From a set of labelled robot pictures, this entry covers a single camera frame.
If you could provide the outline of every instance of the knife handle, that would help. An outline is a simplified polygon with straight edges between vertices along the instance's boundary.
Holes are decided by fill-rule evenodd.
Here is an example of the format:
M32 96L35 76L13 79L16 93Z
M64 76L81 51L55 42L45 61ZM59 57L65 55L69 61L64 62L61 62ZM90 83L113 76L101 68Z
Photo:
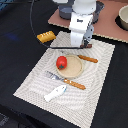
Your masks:
M94 59L94 58L90 58L90 57L86 57L86 56L82 56L82 55L78 55L78 57L80 59L91 61L91 62L94 62L94 63L97 63L98 62L98 60L97 59Z
M70 85L72 85L72 86L74 86L74 87L77 87L77 88L79 88L79 89L82 89L82 90L86 89L84 85L78 84L78 83L73 82L73 81L68 80L68 79L64 79L64 82L67 83L67 84L70 84Z

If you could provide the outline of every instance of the woven placemat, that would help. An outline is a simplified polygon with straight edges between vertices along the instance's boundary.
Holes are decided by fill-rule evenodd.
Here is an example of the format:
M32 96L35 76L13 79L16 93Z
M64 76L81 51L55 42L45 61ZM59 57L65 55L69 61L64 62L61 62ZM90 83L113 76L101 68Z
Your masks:
M55 61L59 50L47 49L33 70L26 77L14 96L47 110L81 128L89 128L95 113L101 89L109 67L115 46L105 42L91 40L93 47L82 50L65 50L72 54L82 54L98 59L98 63L84 61L85 70L73 81L84 84L86 90L67 85L66 92L47 103L44 95L50 93L61 81L51 80L44 76L46 70L57 74ZM51 46L70 46L70 34L59 32Z

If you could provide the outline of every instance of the beige placemat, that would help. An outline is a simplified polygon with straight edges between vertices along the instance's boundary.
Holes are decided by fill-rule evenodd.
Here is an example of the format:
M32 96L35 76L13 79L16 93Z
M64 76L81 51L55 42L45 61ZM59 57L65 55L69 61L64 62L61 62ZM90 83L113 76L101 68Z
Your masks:
M82 75L73 81L84 84L86 90L67 85L66 92L47 103L44 95L50 93L61 81L51 80L44 76L46 70L57 74L55 61L58 56L64 55L59 50L48 49L39 62L29 73L14 96L47 110L81 128L89 128L95 113L101 89L114 51L111 44L91 40L91 49L65 50L73 54L82 54L98 59L98 63L84 61L85 70ZM60 32L51 46L70 46L69 33Z

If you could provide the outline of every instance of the silver fork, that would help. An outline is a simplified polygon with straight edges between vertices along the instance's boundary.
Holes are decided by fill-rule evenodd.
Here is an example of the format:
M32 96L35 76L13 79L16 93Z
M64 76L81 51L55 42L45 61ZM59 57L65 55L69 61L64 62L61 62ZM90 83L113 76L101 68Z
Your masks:
M82 84L73 82L73 81L68 80L66 78L65 79L62 79L62 78L58 77L57 75L55 75L55 74L53 74L52 72L49 72L49 71L45 71L45 76L48 77L48 78L51 78L53 80L61 80L64 83L67 83L69 85L72 85L72 86L77 87L77 88L82 89L82 90L86 89L85 86L82 85Z

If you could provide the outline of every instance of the fork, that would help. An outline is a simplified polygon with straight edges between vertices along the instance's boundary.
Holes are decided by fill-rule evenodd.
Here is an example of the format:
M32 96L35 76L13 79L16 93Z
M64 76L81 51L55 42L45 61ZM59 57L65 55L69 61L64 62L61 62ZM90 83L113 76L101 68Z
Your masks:
M60 52L62 53L66 53L66 54L71 54L71 53L68 53L66 51L63 51L63 50L60 50ZM83 56L83 55L77 55L80 59L83 59L83 60L87 60L87 61L90 61L90 62L94 62L94 63L97 63L98 60L97 59L94 59L94 58L90 58L90 57L87 57L87 56Z
M53 73L51 73L51 72L49 72L49 71L46 71L45 73L46 73L46 74L45 74L46 77L51 78L51 79L53 79L53 80L61 80L61 81L63 81L64 83L67 83L67 84L72 85L72 86L74 86L74 87L77 87L77 88L79 88L79 89L82 89L82 90L86 89L85 86L82 85L82 84L73 82L73 81L68 80L68 79L66 79L66 78L62 79L62 78L58 77L57 75L55 75L55 74L53 74Z

